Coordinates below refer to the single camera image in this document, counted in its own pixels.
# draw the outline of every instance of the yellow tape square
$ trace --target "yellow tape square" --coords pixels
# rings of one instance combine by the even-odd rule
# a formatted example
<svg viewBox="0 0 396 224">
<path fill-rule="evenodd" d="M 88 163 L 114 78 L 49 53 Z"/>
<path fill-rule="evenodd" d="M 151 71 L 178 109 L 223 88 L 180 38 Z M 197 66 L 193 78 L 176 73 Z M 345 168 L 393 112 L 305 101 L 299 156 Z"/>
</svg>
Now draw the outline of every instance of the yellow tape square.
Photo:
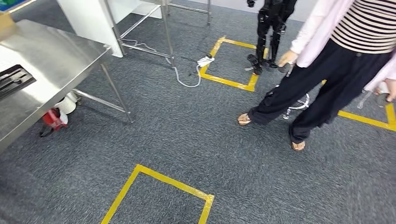
<svg viewBox="0 0 396 224">
<path fill-rule="evenodd" d="M 117 195 L 117 197 L 115 198 L 112 206 L 109 208 L 109 211 L 107 211 L 105 217 L 103 218 L 101 224 L 108 224 L 111 220 L 111 218 L 113 217 L 113 215 L 115 214 L 115 212 L 117 211 L 118 206 L 121 204 L 121 201 L 124 199 L 125 195 L 127 194 L 129 188 L 131 187 L 132 183 L 134 182 L 134 180 L 136 179 L 137 175 L 139 173 L 144 173 L 146 175 L 149 175 L 153 178 L 156 178 L 157 180 L 160 180 L 164 183 L 170 184 L 176 188 L 179 188 L 187 193 L 190 193 L 194 196 L 197 196 L 203 200 L 205 200 L 205 205 L 204 205 L 204 209 L 202 210 L 201 213 L 201 217 L 199 218 L 198 224 L 205 224 L 208 216 L 209 216 L 209 212 L 210 209 L 212 207 L 212 203 L 214 200 L 214 195 L 207 195 L 204 192 L 195 189 L 193 187 L 190 187 L 184 183 L 181 183 L 179 181 L 176 181 L 170 177 L 167 177 L 163 174 L 160 174 L 156 171 L 153 171 L 152 169 L 149 169 L 147 167 L 144 167 L 142 165 L 137 164 L 135 169 L 133 170 L 133 172 L 131 173 L 131 175 L 129 176 L 127 182 L 124 184 L 124 186 L 122 187 L 121 191 L 119 192 L 119 194 Z"/>
<path fill-rule="evenodd" d="M 396 132 L 396 115 L 395 115 L 395 109 L 393 107 L 393 104 L 389 104 L 385 107 L 386 110 L 386 116 L 388 118 L 388 122 L 382 122 L 379 120 L 374 120 L 370 118 L 366 118 L 357 114 L 349 113 L 346 111 L 339 111 L 338 116 L 344 117 L 344 118 L 349 118 L 352 120 L 356 120 L 362 123 L 366 123 L 369 125 L 374 125 L 377 127 L 385 128 L 391 131 Z"/>
<path fill-rule="evenodd" d="M 214 47 L 213 47 L 213 49 L 210 52 L 210 54 L 213 57 L 217 54 L 217 52 L 219 51 L 219 49 L 221 47 L 221 44 L 223 42 L 227 42 L 227 43 L 230 43 L 230 44 L 235 44 L 235 45 L 242 46 L 242 47 L 245 47 L 245 48 L 256 49 L 255 45 L 248 44 L 248 43 L 243 43 L 243 42 L 239 42 L 239 41 L 232 41 L 232 40 L 226 39 L 225 37 L 221 37 L 214 44 Z M 234 82 L 234 81 L 231 81 L 231 80 L 227 80 L 227 79 L 223 79 L 223 78 L 220 78 L 220 77 L 216 77 L 216 76 L 207 74 L 206 71 L 208 70 L 209 65 L 201 68 L 199 73 L 201 74 L 202 78 L 206 78 L 206 79 L 218 82 L 218 83 L 226 84 L 226 85 L 229 85 L 229 86 L 233 86 L 233 87 L 240 88 L 240 89 L 247 90 L 247 91 L 251 91 L 251 92 L 255 91 L 255 86 L 256 86 L 257 80 L 259 78 L 259 76 L 256 75 L 255 73 L 252 74 L 248 84 L 241 84 L 241 83 L 237 83 L 237 82 Z"/>
</svg>

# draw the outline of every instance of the red object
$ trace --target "red object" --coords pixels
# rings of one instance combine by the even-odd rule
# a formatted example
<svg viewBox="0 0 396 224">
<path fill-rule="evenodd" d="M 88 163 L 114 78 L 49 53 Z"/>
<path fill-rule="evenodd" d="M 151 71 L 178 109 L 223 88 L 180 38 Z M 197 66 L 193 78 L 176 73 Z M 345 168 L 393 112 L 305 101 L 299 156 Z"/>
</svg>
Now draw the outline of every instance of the red object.
<svg viewBox="0 0 396 224">
<path fill-rule="evenodd" d="M 42 120 L 44 123 L 51 127 L 52 130 L 57 131 L 61 127 L 67 127 L 67 124 L 65 124 L 61 119 L 61 114 L 59 109 L 57 108 L 52 108 L 51 110 L 47 111 L 45 115 L 42 117 Z"/>
</svg>

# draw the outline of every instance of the hand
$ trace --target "hand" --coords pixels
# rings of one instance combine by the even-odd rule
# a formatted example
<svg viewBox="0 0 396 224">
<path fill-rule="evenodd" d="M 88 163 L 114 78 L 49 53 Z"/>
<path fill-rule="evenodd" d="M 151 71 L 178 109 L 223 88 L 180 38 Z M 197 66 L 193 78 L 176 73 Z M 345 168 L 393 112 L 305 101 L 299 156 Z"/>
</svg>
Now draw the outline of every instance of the hand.
<svg viewBox="0 0 396 224">
<path fill-rule="evenodd" d="M 388 102 L 392 102 L 396 98 L 396 79 L 385 79 L 386 84 L 388 85 L 389 97 L 387 99 Z"/>
<path fill-rule="evenodd" d="M 279 60 L 278 66 L 283 67 L 286 63 L 293 63 L 297 60 L 298 54 L 289 50 Z"/>
<path fill-rule="evenodd" d="M 255 6 L 255 0 L 247 0 L 247 6 L 253 8 Z"/>
</svg>

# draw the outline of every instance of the sandal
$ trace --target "sandal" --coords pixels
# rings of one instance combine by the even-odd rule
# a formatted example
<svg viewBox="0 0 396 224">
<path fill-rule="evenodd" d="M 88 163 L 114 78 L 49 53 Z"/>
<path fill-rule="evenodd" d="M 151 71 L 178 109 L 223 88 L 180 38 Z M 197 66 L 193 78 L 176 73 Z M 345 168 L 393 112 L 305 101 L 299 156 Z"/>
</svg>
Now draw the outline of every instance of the sandal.
<svg viewBox="0 0 396 224">
<path fill-rule="evenodd" d="M 294 149 L 295 151 L 301 151 L 305 148 L 305 141 L 298 144 L 291 142 L 291 148 Z"/>
<path fill-rule="evenodd" d="M 247 113 L 244 113 L 238 117 L 238 124 L 241 126 L 245 126 L 252 122 L 252 120 L 249 118 Z"/>
</svg>

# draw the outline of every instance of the black robot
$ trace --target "black robot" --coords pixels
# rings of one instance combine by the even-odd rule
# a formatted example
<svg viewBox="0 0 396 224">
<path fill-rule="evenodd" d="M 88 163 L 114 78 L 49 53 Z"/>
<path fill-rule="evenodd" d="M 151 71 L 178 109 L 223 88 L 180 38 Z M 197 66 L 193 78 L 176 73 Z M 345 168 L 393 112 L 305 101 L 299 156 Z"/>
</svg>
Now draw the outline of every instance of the black robot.
<svg viewBox="0 0 396 224">
<path fill-rule="evenodd" d="M 249 7 L 255 6 L 256 0 L 247 0 Z M 257 34 L 259 39 L 257 41 L 256 55 L 248 55 L 247 59 L 252 64 L 255 74 L 262 73 L 262 65 L 267 63 L 270 68 L 277 68 L 276 55 L 278 53 L 279 42 L 281 40 L 281 33 L 286 30 L 286 21 L 293 14 L 294 6 L 297 0 L 265 0 L 264 6 L 260 9 L 258 14 L 258 28 Z M 273 34 L 270 43 L 269 59 L 264 59 L 264 49 L 266 46 L 267 33 L 272 27 Z"/>
</svg>

